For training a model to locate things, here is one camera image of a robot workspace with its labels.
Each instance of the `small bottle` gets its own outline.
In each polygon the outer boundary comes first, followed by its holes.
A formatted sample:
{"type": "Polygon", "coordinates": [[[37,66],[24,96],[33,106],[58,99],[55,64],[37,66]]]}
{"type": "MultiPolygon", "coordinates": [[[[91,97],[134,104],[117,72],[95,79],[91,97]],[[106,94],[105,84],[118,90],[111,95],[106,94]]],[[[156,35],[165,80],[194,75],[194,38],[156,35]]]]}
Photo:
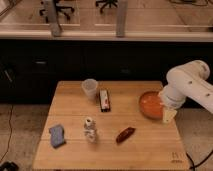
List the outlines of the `small bottle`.
{"type": "Polygon", "coordinates": [[[84,123],[84,135],[90,142],[97,140],[97,129],[95,127],[95,121],[91,117],[87,117],[84,123]]]}

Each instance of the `chair wheel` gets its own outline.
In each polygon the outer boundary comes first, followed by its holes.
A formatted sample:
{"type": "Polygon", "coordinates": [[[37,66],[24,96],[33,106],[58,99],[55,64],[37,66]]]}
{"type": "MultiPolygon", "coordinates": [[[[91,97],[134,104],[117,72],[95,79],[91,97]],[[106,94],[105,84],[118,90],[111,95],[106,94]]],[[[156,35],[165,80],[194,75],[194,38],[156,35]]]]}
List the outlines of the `chair wheel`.
{"type": "Polygon", "coordinates": [[[39,15],[40,15],[40,16],[43,16],[43,12],[42,12],[42,11],[39,11],[39,15]]]}
{"type": "Polygon", "coordinates": [[[45,17],[45,21],[46,21],[46,23],[48,23],[48,22],[49,22],[48,17],[45,17]]]}

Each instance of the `black cable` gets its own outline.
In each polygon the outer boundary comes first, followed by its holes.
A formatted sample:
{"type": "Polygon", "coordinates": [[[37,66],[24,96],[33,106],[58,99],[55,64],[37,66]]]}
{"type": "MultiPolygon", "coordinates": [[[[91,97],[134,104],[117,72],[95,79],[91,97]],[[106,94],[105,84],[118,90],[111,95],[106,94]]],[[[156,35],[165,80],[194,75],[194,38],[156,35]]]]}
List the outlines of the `black cable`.
{"type": "Polygon", "coordinates": [[[211,1],[211,0],[204,0],[203,4],[198,4],[196,2],[187,2],[187,1],[183,1],[183,0],[169,0],[169,2],[173,3],[173,4],[190,4],[190,5],[201,6],[201,7],[207,6],[209,4],[209,1],[211,1]]]}
{"type": "Polygon", "coordinates": [[[212,151],[198,164],[194,164],[194,161],[192,160],[192,158],[190,157],[190,155],[188,153],[186,153],[187,157],[189,158],[189,160],[191,161],[192,163],[192,166],[190,167],[190,169],[192,169],[193,171],[195,171],[195,168],[201,166],[203,163],[205,163],[213,154],[213,149],[212,151]]]}
{"type": "Polygon", "coordinates": [[[190,160],[190,162],[192,164],[192,166],[190,166],[189,169],[192,169],[193,171],[195,171],[195,168],[194,168],[195,163],[194,163],[194,161],[192,160],[191,156],[188,153],[186,153],[186,156],[188,157],[188,159],[190,160]]]}
{"type": "Polygon", "coordinates": [[[197,167],[201,166],[203,163],[205,163],[206,160],[208,160],[209,157],[211,157],[212,154],[213,154],[213,149],[212,149],[212,151],[211,151],[200,163],[196,164],[196,165],[194,166],[194,168],[197,168],[197,167]]]}
{"type": "Polygon", "coordinates": [[[9,139],[8,139],[8,142],[7,142],[7,149],[6,149],[5,153],[4,153],[4,155],[1,157],[0,163],[3,161],[4,157],[7,155],[8,151],[9,151],[9,148],[10,148],[10,140],[11,140],[12,132],[13,132],[12,124],[11,124],[12,114],[13,114],[13,105],[12,105],[12,107],[10,109],[10,117],[9,117],[10,135],[9,135],[9,139]]]}

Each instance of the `wooden table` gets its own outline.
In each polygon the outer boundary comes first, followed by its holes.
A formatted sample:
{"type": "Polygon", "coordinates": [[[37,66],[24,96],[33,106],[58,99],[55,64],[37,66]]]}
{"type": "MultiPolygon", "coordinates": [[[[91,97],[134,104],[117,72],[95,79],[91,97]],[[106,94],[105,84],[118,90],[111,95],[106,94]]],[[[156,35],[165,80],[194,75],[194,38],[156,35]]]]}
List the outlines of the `wooden table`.
{"type": "Polygon", "coordinates": [[[100,81],[110,95],[111,112],[102,113],[99,103],[90,102],[79,81],[58,83],[46,125],[35,156],[34,170],[187,170],[189,163],[175,124],[144,117],[138,106],[146,91],[162,89],[158,81],[100,81]],[[84,136],[87,116],[96,121],[99,140],[84,136]],[[66,144],[50,145],[49,128],[61,124],[66,144]],[[127,127],[135,133],[122,144],[115,138],[127,127]]]}

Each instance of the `office chair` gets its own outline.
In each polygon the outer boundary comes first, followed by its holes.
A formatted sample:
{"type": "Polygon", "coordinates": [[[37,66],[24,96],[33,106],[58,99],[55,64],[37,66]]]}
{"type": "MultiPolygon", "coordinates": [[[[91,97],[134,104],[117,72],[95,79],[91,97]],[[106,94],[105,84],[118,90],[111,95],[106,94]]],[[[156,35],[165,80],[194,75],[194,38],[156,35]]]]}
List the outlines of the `office chair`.
{"type": "Polygon", "coordinates": [[[115,7],[117,7],[117,4],[116,4],[117,2],[118,2],[118,0],[97,0],[97,1],[95,2],[95,6],[98,7],[98,5],[99,5],[100,3],[104,3],[104,4],[102,5],[101,9],[100,9],[100,13],[103,13],[103,9],[104,9],[107,5],[109,5],[110,8],[112,7],[112,5],[114,5],[115,7]]]}
{"type": "MultiPolygon", "coordinates": [[[[70,7],[70,6],[59,6],[59,5],[57,5],[57,4],[59,3],[59,1],[60,1],[60,0],[53,0],[53,2],[54,2],[54,4],[55,4],[56,12],[61,12],[61,13],[63,13],[63,14],[66,16],[67,20],[70,20],[70,16],[69,16],[66,12],[64,12],[64,11],[62,11],[62,10],[63,10],[63,9],[70,9],[71,12],[74,12],[75,9],[74,9],[73,7],[70,7]]],[[[44,12],[45,12],[45,9],[39,10],[40,16],[43,16],[43,15],[44,15],[44,12]]]]}

